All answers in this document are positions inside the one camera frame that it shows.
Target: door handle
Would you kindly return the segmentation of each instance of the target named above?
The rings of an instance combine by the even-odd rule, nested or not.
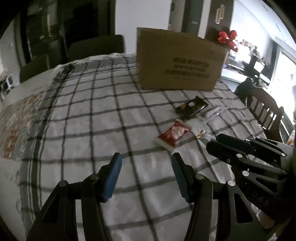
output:
[[[220,8],[217,8],[217,10],[216,10],[216,19],[215,19],[215,23],[216,24],[219,24],[220,23],[220,11],[221,11],[221,9]]]
[[[215,19],[216,24],[219,24],[220,20],[224,18],[224,12],[225,12],[225,5],[221,4],[220,8],[217,8],[216,10],[216,19]]]
[[[225,6],[222,4],[220,6],[220,19],[223,19],[224,18],[224,12],[225,12]]]

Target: dark chair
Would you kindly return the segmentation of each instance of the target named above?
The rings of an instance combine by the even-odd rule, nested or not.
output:
[[[234,94],[246,105],[246,100],[248,95],[250,94],[251,89],[255,86],[252,83],[251,78],[246,78],[246,80],[239,84],[239,86],[235,89]]]
[[[282,142],[280,124],[284,108],[278,107],[275,100],[262,88],[254,87],[247,97],[247,107],[262,126],[268,139]]]
[[[26,80],[41,74],[44,71],[47,71],[50,69],[49,66],[49,57],[47,54],[41,55],[40,57],[37,57],[33,59],[31,62],[26,64],[24,67],[20,70],[20,82],[23,83]]]
[[[68,49],[68,61],[71,62],[95,55],[124,52],[122,35],[106,35],[72,43]]]

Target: red bow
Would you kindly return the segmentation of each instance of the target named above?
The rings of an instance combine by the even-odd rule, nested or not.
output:
[[[218,41],[220,43],[227,43],[230,47],[230,49],[232,49],[234,52],[238,51],[237,45],[232,41],[233,39],[235,39],[237,37],[237,32],[235,30],[230,31],[229,33],[229,37],[227,35],[226,32],[219,32],[219,38]]]

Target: red snack package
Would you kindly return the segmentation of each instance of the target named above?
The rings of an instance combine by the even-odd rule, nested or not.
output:
[[[156,142],[165,149],[173,151],[176,148],[177,140],[189,131],[190,129],[182,121],[175,120],[175,124],[165,133],[160,134]]]

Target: black snack package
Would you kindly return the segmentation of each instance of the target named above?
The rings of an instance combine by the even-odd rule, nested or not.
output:
[[[191,116],[202,110],[203,108],[207,107],[208,104],[201,99],[200,97],[196,96],[193,100],[189,100],[188,102],[184,103],[175,108],[176,113],[180,115],[183,119],[190,119]]]

